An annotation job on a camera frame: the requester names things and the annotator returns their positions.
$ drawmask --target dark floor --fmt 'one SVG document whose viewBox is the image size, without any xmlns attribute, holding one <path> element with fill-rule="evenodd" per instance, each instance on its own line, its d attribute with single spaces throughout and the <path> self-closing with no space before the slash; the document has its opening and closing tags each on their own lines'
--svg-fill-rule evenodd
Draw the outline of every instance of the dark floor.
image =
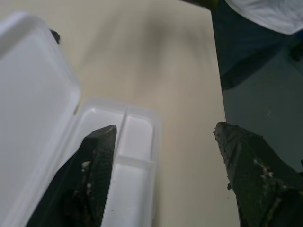
<svg viewBox="0 0 303 227">
<path fill-rule="evenodd" d="M 223 92 L 226 121 L 263 135 L 277 154 L 303 171 L 303 64 L 281 52 L 235 89 Z"/>
</svg>

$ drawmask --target plastic container lid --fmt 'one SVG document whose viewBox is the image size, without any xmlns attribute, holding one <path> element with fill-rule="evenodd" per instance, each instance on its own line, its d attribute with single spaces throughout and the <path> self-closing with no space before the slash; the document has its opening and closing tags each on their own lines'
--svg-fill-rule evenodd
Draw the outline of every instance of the plastic container lid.
<svg viewBox="0 0 303 227">
<path fill-rule="evenodd" d="M 0 227 L 25 226 L 58 168 L 87 134 L 107 123 L 118 124 L 112 175 L 117 184 L 107 200 L 117 213 L 106 208 L 102 226 L 150 226 L 158 119 L 104 100 L 74 114 L 80 86 L 37 17 L 17 13 L 0 24 L 0 55 Z"/>
</svg>

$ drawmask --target white cloth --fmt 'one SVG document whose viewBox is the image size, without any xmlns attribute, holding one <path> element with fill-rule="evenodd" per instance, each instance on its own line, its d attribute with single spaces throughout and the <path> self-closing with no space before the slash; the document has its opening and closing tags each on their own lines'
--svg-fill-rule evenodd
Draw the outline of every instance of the white cloth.
<svg viewBox="0 0 303 227">
<path fill-rule="evenodd" d="M 291 35 L 303 29 L 303 0 L 225 0 L 241 16 Z"/>
</svg>

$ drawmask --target beige table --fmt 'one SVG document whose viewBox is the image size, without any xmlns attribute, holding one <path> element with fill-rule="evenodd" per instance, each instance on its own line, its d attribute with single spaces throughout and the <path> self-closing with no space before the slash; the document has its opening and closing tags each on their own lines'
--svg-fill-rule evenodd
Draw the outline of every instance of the beige table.
<svg viewBox="0 0 303 227">
<path fill-rule="evenodd" d="M 62 36 L 83 99 L 101 96 L 163 120 L 160 227 L 237 227 L 236 200 L 212 134 L 224 120 L 211 14 L 177 0 L 1 0 Z"/>
</svg>

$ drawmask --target open plastic box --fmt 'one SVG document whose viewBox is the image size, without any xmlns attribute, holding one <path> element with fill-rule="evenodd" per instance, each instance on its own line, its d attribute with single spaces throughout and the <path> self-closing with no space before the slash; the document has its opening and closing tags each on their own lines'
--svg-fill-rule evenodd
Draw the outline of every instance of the open plastic box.
<svg viewBox="0 0 303 227">
<path fill-rule="evenodd" d="M 0 24 L 0 55 L 0 227 L 25 226 L 83 138 L 112 124 L 118 134 L 102 226 L 151 226 L 158 117 L 101 98 L 78 108 L 81 88 L 37 17 L 17 13 Z"/>
</svg>

